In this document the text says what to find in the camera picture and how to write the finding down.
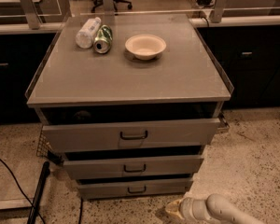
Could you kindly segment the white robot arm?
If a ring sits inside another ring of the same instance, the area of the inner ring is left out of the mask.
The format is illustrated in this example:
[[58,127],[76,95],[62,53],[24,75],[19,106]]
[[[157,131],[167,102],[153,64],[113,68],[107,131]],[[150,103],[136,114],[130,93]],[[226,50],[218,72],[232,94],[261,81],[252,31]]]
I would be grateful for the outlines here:
[[208,224],[265,224],[230,203],[219,194],[206,199],[184,197],[168,203],[165,211],[174,217]]

